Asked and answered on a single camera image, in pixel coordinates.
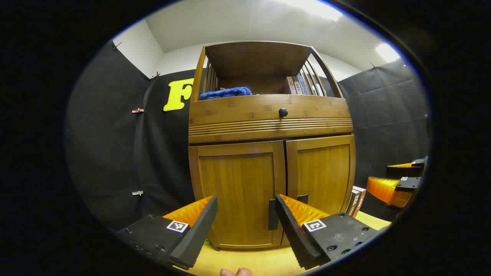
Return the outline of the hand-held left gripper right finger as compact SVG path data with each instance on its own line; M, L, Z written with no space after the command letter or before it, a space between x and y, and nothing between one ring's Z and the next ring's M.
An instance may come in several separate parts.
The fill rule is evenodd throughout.
M289 196L275 196L275 210L300 267L308 270L350 255L380 231L347 213L332 215Z

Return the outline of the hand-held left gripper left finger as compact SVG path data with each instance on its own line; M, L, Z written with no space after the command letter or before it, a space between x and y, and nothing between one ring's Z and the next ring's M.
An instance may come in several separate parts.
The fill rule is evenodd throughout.
M166 215L147 215L116 231L121 241L154 262L188 270L195 265L219 211L208 196Z

